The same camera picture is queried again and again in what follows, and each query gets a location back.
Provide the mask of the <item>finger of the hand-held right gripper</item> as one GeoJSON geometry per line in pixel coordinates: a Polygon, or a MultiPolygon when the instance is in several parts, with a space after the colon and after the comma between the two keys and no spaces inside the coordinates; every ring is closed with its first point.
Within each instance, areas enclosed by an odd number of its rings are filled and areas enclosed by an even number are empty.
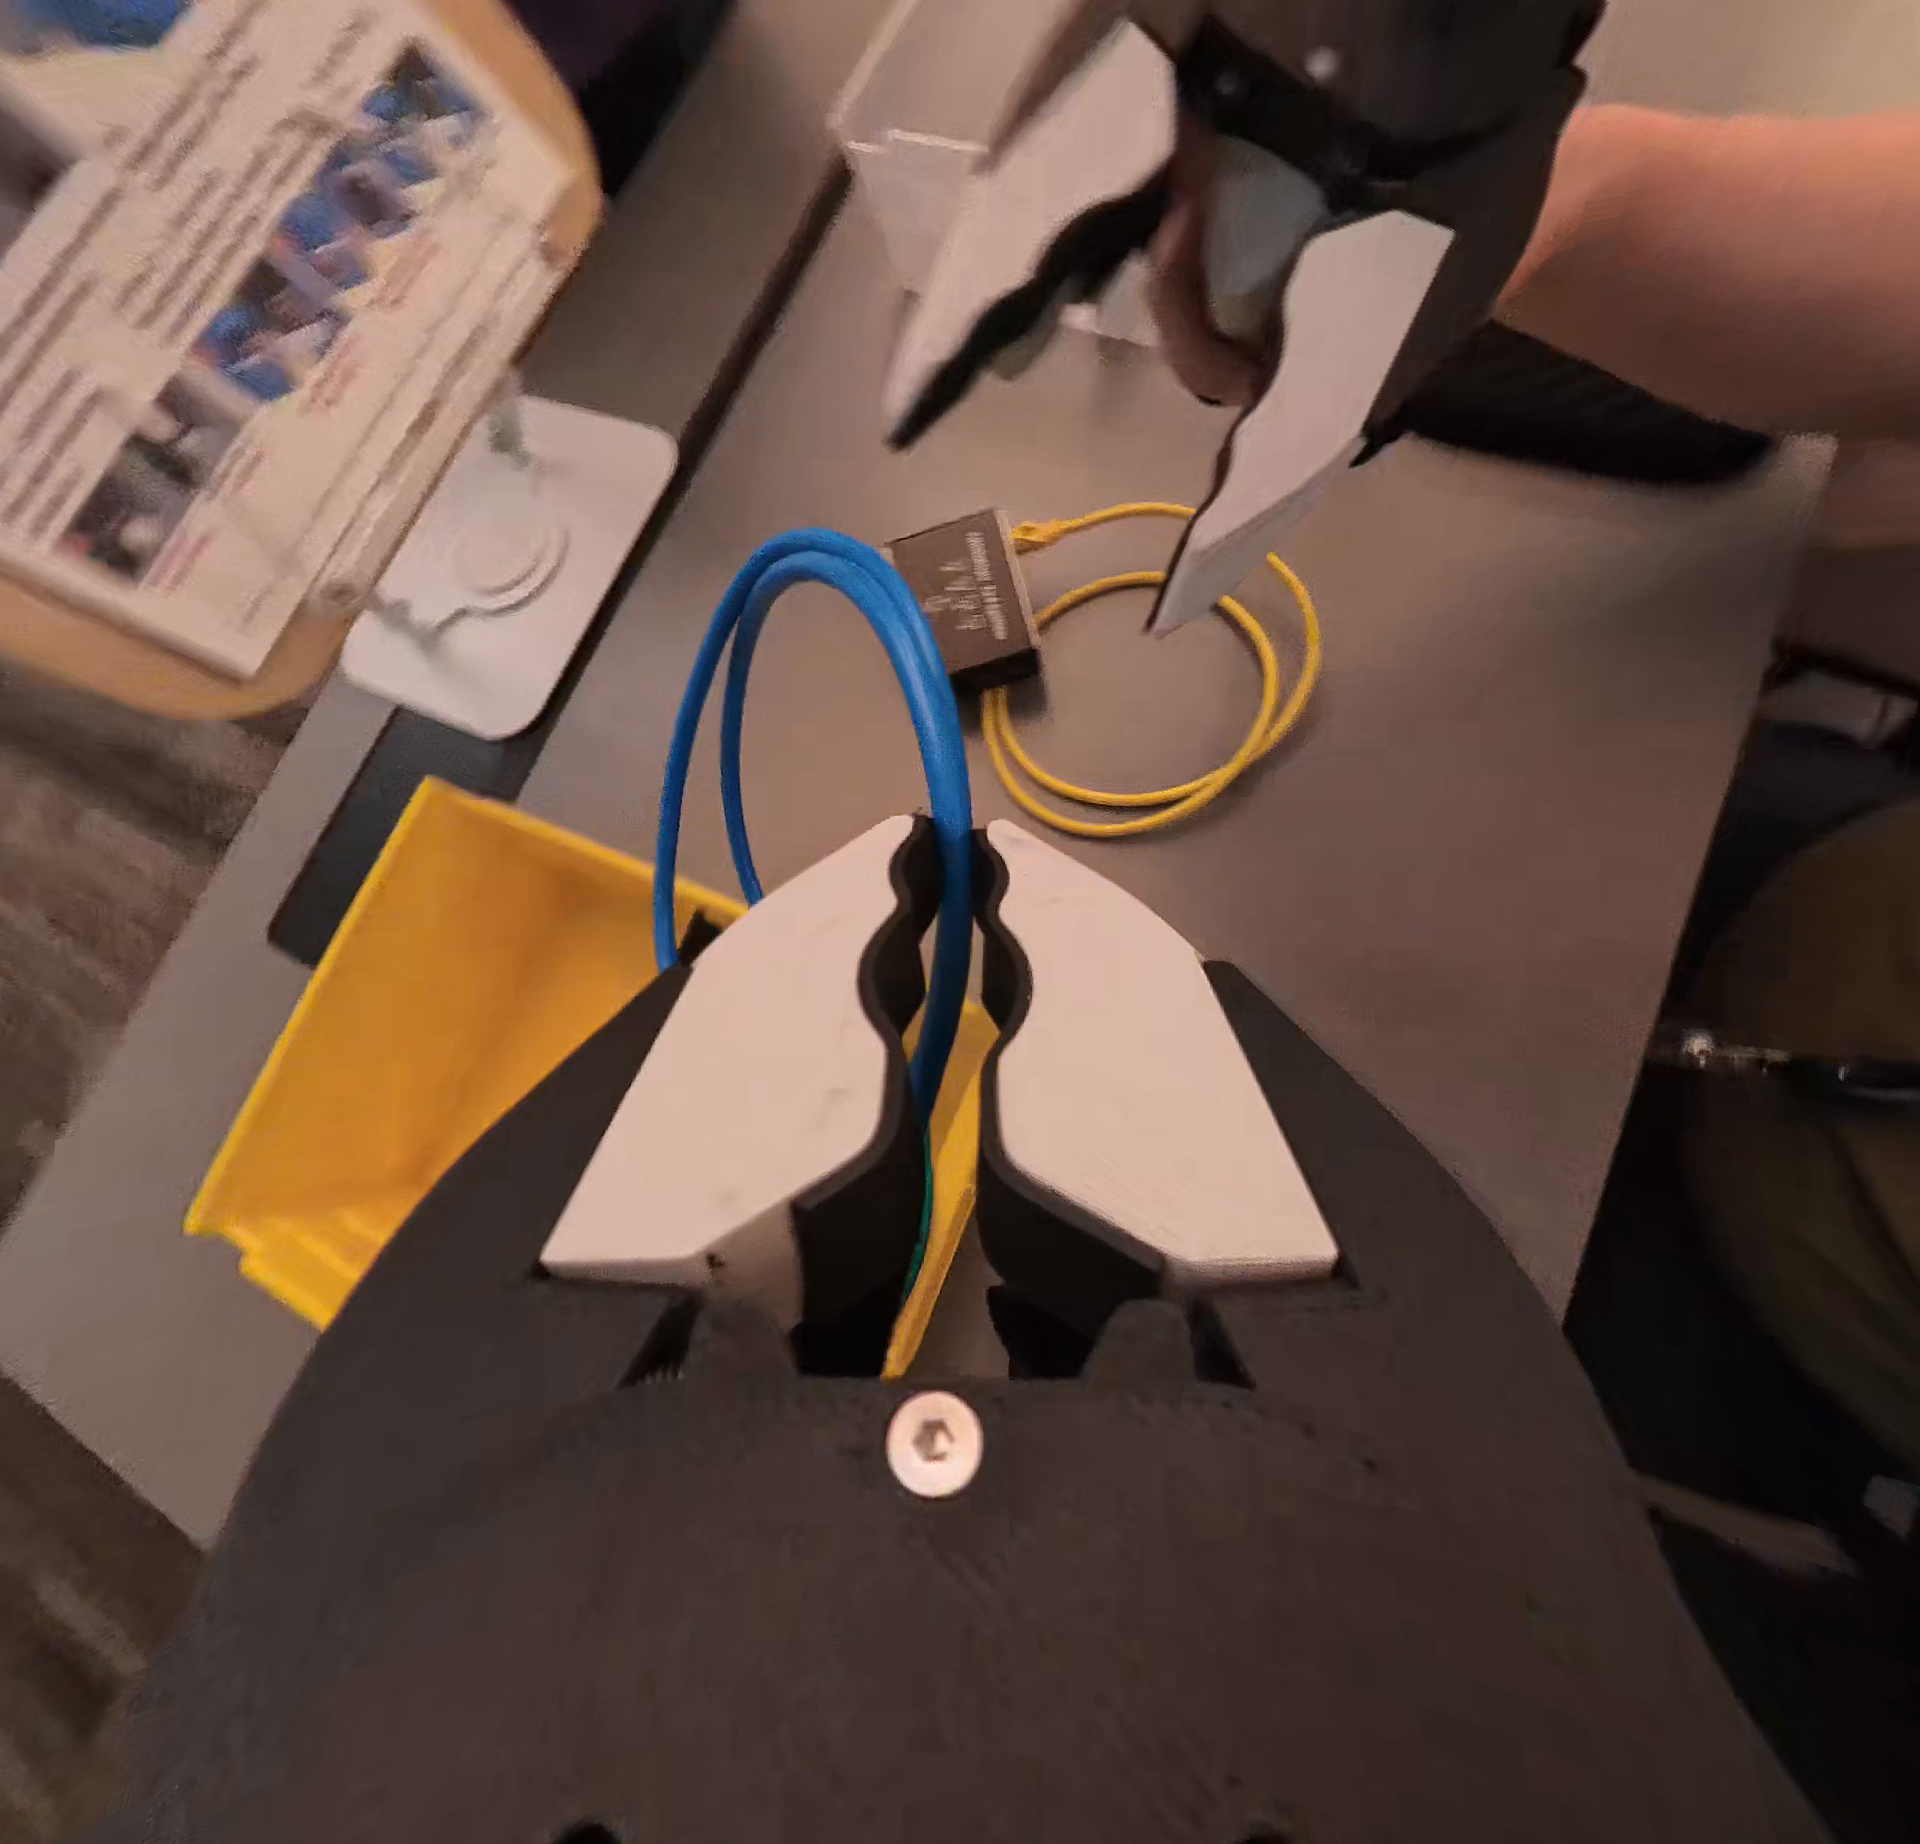
{"type": "Polygon", "coordinates": [[[1185,520],[1148,618],[1152,637],[1228,596],[1358,460],[1452,236],[1452,226],[1384,209],[1303,247],[1283,284],[1275,373],[1223,445],[1214,489],[1185,520]]]}
{"type": "Polygon", "coordinates": [[[1170,205],[1174,76],[1117,20],[968,179],[885,382],[885,443],[908,449],[984,373],[1017,373],[1076,307],[1148,247],[1170,205]]]}

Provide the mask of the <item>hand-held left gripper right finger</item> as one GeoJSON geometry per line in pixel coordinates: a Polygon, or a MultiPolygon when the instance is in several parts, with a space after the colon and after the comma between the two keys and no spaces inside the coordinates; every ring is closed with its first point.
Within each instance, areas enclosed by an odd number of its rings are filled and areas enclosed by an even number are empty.
{"type": "Polygon", "coordinates": [[[980,1239],[1032,1295],[1310,1283],[1336,1239],[1203,956],[1017,824],[978,836],[980,1239]]]}

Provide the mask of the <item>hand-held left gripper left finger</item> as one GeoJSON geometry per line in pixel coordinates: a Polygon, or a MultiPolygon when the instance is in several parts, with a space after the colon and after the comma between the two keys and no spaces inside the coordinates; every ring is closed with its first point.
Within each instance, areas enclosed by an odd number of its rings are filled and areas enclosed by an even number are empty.
{"type": "Polygon", "coordinates": [[[889,1288],[917,1243],[901,1033],[931,824],[889,817],[682,972],[538,1267],[666,1288],[889,1288]]]}

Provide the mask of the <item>clear plastic bin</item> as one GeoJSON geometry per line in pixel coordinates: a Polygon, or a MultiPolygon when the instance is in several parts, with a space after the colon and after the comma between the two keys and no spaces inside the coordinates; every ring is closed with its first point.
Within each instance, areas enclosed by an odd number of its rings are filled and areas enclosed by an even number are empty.
{"type": "MultiPolygon", "coordinates": [[[[1081,5],[894,0],[830,109],[858,201],[882,231],[893,278],[908,295],[901,325],[968,179],[1005,144],[996,140],[1002,119],[1081,5]]],[[[1066,76],[1117,20],[1128,20],[1123,7],[1093,19],[1093,42],[1066,60],[1066,76]]]]}

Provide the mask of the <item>yellow plastic bin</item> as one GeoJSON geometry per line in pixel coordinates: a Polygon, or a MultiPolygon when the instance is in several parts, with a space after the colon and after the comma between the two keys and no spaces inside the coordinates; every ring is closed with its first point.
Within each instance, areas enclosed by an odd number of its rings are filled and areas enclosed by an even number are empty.
{"type": "MultiPolygon", "coordinates": [[[[612,1016],[640,1056],[669,992],[655,874],[615,850],[429,780],[404,808],[187,1207],[280,1307],[328,1329],[448,1167],[612,1016]]],[[[673,887],[689,968],[743,907],[673,887]]],[[[972,1213],[989,1016],[962,1005],[942,1095],[908,1084],[917,1243],[889,1288],[682,1288],[754,1301],[811,1374],[907,1378],[972,1213]]]]}

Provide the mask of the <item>black ethernet switch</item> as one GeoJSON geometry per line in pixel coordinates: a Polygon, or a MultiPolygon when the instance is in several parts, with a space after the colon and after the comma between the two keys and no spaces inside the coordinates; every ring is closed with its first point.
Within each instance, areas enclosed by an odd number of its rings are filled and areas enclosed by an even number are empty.
{"type": "Polygon", "coordinates": [[[1002,512],[937,520],[882,552],[913,593],[959,696],[1038,677],[1038,627],[1002,512]]]}

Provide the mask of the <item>person's right forearm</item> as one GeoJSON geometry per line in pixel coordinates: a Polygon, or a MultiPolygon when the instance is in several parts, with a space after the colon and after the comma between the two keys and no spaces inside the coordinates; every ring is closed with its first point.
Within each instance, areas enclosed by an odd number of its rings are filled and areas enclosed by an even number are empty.
{"type": "Polygon", "coordinates": [[[1915,110],[1571,110],[1498,325],[1745,431],[1915,443],[1915,110]]]}

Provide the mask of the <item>person's right hand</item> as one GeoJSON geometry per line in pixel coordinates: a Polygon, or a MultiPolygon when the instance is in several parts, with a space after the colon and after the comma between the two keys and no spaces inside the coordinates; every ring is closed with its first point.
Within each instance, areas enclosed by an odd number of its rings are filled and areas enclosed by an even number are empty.
{"type": "Polygon", "coordinates": [[[1170,205],[1148,247],[1148,308],[1170,369],[1214,411],[1252,411],[1280,363],[1283,325],[1257,336],[1217,331],[1211,313],[1211,219],[1217,140],[1183,116],[1170,159],[1170,205]]]}

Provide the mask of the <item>wooden instruction sheet board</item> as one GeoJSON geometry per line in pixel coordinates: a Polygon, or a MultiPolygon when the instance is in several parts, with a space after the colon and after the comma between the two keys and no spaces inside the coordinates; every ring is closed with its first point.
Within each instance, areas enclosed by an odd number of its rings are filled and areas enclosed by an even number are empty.
{"type": "Polygon", "coordinates": [[[5,669],[308,689],[600,213],[504,0],[5,0],[5,669]]]}

